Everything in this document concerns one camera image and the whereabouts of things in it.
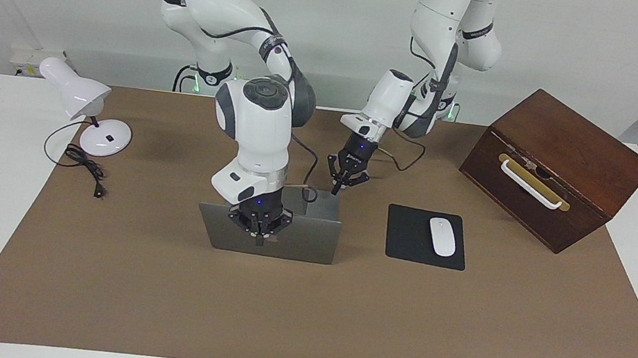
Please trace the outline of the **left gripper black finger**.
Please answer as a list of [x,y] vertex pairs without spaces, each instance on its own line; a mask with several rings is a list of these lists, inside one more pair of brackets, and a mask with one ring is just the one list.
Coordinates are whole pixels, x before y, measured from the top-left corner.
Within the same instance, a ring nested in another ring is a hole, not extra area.
[[336,196],[338,192],[343,187],[343,172],[339,172],[335,164],[337,164],[337,156],[328,155],[327,158],[329,172],[331,173],[332,182],[334,184],[334,188],[331,190],[331,194]]
[[343,189],[346,189],[346,187],[349,188],[351,186],[360,185],[362,183],[365,183],[366,181],[369,181],[369,174],[367,174],[366,171],[362,171],[360,174],[358,173],[356,175],[352,175],[347,172],[344,175]]

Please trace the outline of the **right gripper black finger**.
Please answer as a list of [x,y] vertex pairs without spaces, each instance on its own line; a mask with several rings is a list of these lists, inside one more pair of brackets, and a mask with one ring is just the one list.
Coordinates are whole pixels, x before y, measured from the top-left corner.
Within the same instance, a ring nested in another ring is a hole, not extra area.
[[261,223],[260,233],[260,245],[264,245],[265,242],[274,243],[277,242],[277,234],[284,228],[285,219],[278,218],[276,220],[263,219]]
[[245,231],[249,232],[249,234],[254,238],[255,245],[260,246],[261,239],[261,226],[262,222],[259,222],[257,215],[247,215],[244,216],[245,219]]

